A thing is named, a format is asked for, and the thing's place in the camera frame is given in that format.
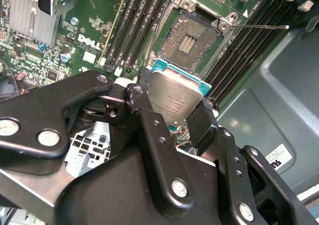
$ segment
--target motherboard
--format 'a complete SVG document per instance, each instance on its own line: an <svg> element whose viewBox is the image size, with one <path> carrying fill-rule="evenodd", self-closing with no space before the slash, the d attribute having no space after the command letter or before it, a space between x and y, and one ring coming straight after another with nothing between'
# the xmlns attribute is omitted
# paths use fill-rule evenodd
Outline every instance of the motherboard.
<svg viewBox="0 0 319 225"><path fill-rule="evenodd" d="M0 61L36 86L91 69L137 82L160 58L221 103L288 31L243 25L292 25L314 1L1 0Z"/></svg>

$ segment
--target silver screw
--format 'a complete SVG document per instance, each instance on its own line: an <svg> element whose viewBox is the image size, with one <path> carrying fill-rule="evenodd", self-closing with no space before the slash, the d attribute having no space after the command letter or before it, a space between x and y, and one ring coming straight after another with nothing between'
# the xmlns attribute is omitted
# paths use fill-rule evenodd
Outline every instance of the silver screw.
<svg viewBox="0 0 319 225"><path fill-rule="evenodd" d="M99 81L101 81L102 83L107 83L108 79L104 76L104 75L99 75L96 77Z"/></svg>
<svg viewBox="0 0 319 225"><path fill-rule="evenodd" d="M134 89L135 89L137 92L139 92L139 93L143 93L142 88L139 87L138 85L135 85L135 86L134 86Z"/></svg>
<svg viewBox="0 0 319 225"><path fill-rule="evenodd" d="M60 135L53 130L44 130L39 133L38 141L44 146L54 146L60 142Z"/></svg>
<svg viewBox="0 0 319 225"><path fill-rule="evenodd" d="M72 25L78 25L78 24L79 24L78 18L72 17L72 18L71 18L71 24L72 24Z"/></svg>
<svg viewBox="0 0 319 225"><path fill-rule="evenodd" d="M0 120L0 136L10 136L18 132L19 124L11 119Z"/></svg>
<svg viewBox="0 0 319 225"><path fill-rule="evenodd" d="M226 134L228 137L231 136L230 132L229 132L227 129L224 129L224 132L225 132L225 134Z"/></svg>
<svg viewBox="0 0 319 225"><path fill-rule="evenodd" d="M174 179L171 183L171 188L173 189L173 192L181 197L184 198L187 196L188 190L187 187L185 185L185 183L183 183L181 180L179 179Z"/></svg>
<svg viewBox="0 0 319 225"><path fill-rule="evenodd" d="M254 148L251 148L250 151L253 153L253 155L257 156L258 155L258 152L256 151L256 149Z"/></svg>
<svg viewBox="0 0 319 225"><path fill-rule="evenodd" d="M250 208L246 204L239 204L239 211L241 215L246 219L247 221L252 222L254 220L253 212L250 210Z"/></svg>

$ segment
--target black plastic bracket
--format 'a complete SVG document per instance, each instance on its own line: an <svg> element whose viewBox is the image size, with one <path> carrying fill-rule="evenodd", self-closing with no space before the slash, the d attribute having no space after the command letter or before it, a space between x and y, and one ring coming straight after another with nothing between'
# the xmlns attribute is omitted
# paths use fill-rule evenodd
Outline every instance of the black plastic bracket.
<svg viewBox="0 0 319 225"><path fill-rule="evenodd" d="M219 216L225 224L267 224L257 212L245 159L237 148L233 135L219 127L214 142L202 155L219 169ZM247 207L250 214L245 216Z"/></svg>
<svg viewBox="0 0 319 225"><path fill-rule="evenodd" d="M187 119L192 144L218 168L219 216L224 224L267 224L257 212L244 157L233 135L218 127L209 104L202 101ZM252 216L244 217L247 206Z"/></svg>
<svg viewBox="0 0 319 225"><path fill-rule="evenodd" d="M318 224L260 151L247 145L240 153L249 165L257 209L268 224Z"/></svg>
<svg viewBox="0 0 319 225"><path fill-rule="evenodd" d="M0 104L0 122L10 120L18 127L14 134L0 136L0 166L36 175L57 171L69 149L66 109L78 110L112 87L110 79L90 70ZM43 131L57 134L57 144L41 144Z"/></svg>
<svg viewBox="0 0 319 225"><path fill-rule="evenodd" d="M169 218L184 216L193 206L195 194L161 114L152 110L146 91L129 84L125 93L136 121L140 147L156 208ZM173 183L181 182L187 192L174 192Z"/></svg>

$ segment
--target heatsink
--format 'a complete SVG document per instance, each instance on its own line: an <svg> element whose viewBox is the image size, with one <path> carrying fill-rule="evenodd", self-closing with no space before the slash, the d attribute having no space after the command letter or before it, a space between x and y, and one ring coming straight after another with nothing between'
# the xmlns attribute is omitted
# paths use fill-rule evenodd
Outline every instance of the heatsink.
<svg viewBox="0 0 319 225"><path fill-rule="evenodd" d="M53 46L60 16L42 12L37 0L11 0L9 28L36 42Z"/></svg>

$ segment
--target white label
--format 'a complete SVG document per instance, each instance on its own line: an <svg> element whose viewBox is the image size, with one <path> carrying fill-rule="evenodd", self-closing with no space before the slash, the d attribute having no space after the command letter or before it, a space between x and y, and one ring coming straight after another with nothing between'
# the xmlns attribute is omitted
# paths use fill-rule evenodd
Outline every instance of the white label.
<svg viewBox="0 0 319 225"><path fill-rule="evenodd" d="M284 144L279 145L274 151L272 151L267 157L268 163L275 169L278 170L284 164L286 164L293 157L286 149Z"/></svg>
<svg viewBox="0 0 319 225"><path fill-rule="evenodd" d="M86 52L84 52L83 60L90 62L91 64L94 64L95 57L96 57L96 55L86 51Z"/></svg>

